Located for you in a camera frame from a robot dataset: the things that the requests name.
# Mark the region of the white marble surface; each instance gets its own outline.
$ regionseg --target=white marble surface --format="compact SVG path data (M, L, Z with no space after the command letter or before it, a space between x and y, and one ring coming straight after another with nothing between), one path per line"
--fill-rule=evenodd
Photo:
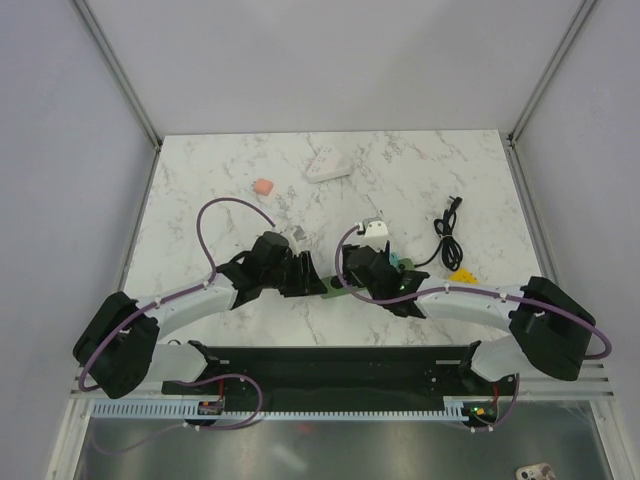
M349 177L310 185L314 152L333 144L354 164ZM268 197L252 183L270 179ZM198 135L167 137L160 155L126 283L132 296L160 293L208 273L195 233L198 210L219 196L261 206L279 228L300 225L320 276L356 221L375 215L389 225L392 250L426 259L437 245L433 220L449 195L464 202L455 236L463 266L482 283L520 284L539 274L533 247L496 131L427 131ZM268 225L237 204L212 206L203 233L223 263L253 245ZM439 260L425 267L446 276ZM239 309L176 332L208 345L464 344L501 332L455 320L394 317L350 296L281 298L265 291Z

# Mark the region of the power strip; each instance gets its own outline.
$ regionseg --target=power strip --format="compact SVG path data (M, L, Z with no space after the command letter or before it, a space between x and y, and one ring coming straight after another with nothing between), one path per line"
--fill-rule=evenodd
M333 146L322 147L305 176L309 183L325 182L349 175L353 165Z

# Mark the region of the gray wall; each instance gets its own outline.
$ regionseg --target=gray wall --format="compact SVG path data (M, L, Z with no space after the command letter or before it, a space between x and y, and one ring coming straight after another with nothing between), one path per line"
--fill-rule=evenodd
M161 134L513 127L580 0L88 0Z
M610 335L640 448L640 2L600 2L520 151L564 286Z
M153 155L66 0L0 3L0 477L35 480Z

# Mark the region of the marble table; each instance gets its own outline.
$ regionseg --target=marble table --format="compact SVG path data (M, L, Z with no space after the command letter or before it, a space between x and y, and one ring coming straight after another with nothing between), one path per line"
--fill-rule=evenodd
M303 174L324 145L354 165L344 178L315 185ZM257 195L258 178L274 182ZM416 261L437 246L433 220L449 196L464 199L455 236L463 266L481 283L525 283L539 268L496 131L423 131L170 136L153 179L125 291L161 293L208 274L195 219L208 200L235 196L263 208L280 229L300 225L301 247L320 276L355 222L380 216L392 250ZM253 245L268 225L238 204L212 206L203 234L223 263ZM447 276L439 259L426 271ZM498 338L501 332L451 319L404 319L350 296L285 299L275 291L234 311L211 315L174 333L206 345L438 345Z

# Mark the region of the pink sponge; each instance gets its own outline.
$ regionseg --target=pink sponge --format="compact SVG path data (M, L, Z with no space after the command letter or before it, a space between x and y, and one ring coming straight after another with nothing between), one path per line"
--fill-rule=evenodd
M265 180L264 178L259 178L258 181L253 184L253 191L265 197L271 193L272 189L273 182Z

